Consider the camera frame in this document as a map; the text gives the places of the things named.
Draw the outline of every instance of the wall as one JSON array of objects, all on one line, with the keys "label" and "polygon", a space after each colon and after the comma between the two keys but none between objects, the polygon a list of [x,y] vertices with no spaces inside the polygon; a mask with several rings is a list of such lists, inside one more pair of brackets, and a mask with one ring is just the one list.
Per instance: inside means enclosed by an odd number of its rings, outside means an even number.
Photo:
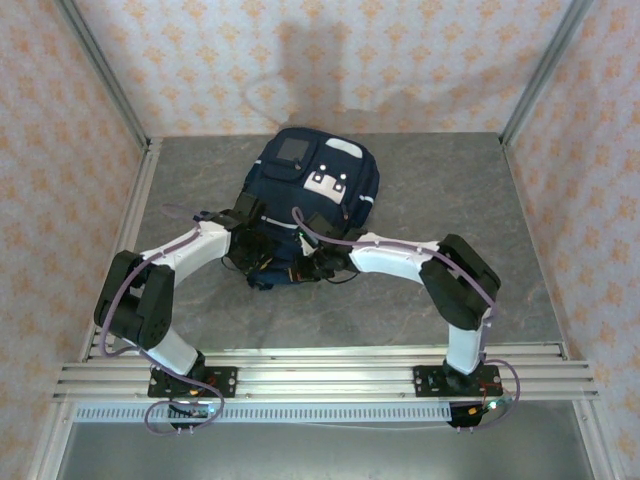
[{"label": "wall", "polygon": [[22,479],[140,152],[52,1],[0,2],[0,31],[0,478]]},{"label": "wall", "polygon": [[640,4],[596,0],[511,152],[558,317],[640,472]]},{"label": "wall", "polygon": [[151,135],[503,129],[569,0],[79,0]]}]

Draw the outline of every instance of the black mounting plate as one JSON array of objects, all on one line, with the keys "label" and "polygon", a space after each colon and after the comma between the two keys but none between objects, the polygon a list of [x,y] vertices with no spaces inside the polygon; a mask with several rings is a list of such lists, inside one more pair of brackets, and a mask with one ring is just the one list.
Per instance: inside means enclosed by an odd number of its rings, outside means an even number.
[{"label": "black mounting plate", "polygon": [[[455,389],[447,382],[444,366],[442,365],[418,365],[413,367],[413,386],[416,397],[483,397],[485,392],[481,390],[482,384],[502,385],[500,370],[495,365],[480,365],[475,371],[465,378],[468,386],[464,390]],[[487,397],[502,396],[502,386],[488,386]]]},{"label": "black mounting plate", "polygon": [[[220,390],[224,398],[234,398],[238,385],[237,367],[204,367],[203,383]],[[151,380],[147,391],[149,398],[211,398],[216,395],[206,389],[176,380],[162,370],[153,368],[151,370]]]}]

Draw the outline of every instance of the dark gray floor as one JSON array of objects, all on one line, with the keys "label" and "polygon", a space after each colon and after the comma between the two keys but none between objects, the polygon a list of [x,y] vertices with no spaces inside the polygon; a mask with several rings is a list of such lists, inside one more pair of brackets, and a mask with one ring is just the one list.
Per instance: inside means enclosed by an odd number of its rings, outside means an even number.
[{"label": "dark gray floor", "polygon": [[[163,203],[230,208],[270,137],[168,138],[137,249],[191,228],[160,212]],[[381,186],[368,222],[386,237],[431,241],[462,235],[503,281],[491,343],[560,341],[511,175],[495,134],[351,135],[378,161]],[[447,325],[425,289],[389,276],[251,290],[218,261],[175,293],[176,330],[197,348],[436,345]]]},{"label": "dark gray floor", "polygon": [[571,402],[523,402],[509,420],[473,434],[370,427],[378,429],[219,424],[159,438],[141,424],[78,424],[58,479],[593,478]]}]

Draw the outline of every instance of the black wire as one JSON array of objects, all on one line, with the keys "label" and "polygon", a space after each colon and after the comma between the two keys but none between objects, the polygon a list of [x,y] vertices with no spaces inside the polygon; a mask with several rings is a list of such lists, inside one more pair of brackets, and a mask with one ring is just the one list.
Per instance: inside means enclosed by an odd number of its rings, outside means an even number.
[{"label": "black wire", "polygon": [[232,272],[239,272],[240,269],[239,268],[231,268],[229,265],[227,265],[226,263],[224,263],[224,259],[225,257],[220,257],[220,263],[222,263],[222,265],[224,266],[224,268],[226,268],[227,270],[231,270]]},{"label": "black wire", "polygon": [[353,275],[353,277],[349,277],[346,280],[340,280],[339,282],[334,282],[329,280],[328,278],[325,279],[327,282],[332,283],[333,285],[342,285],[343,283],[347,283],[350,282],[351,280],[353,280],[354,278],[356,278],[358,275],[360,275],[359,273],[356,273]]}]

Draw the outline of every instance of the backpack pocket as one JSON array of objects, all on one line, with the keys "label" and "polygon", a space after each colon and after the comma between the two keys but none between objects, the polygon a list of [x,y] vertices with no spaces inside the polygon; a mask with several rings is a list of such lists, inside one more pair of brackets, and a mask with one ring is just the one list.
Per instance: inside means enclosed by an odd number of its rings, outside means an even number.
[{"label": "backpack pocket", "polygon": [[261,156],[262,175],[283,182],[296,182],[309,169],[317,139],[303,132],[285,132],[276,136]]}]

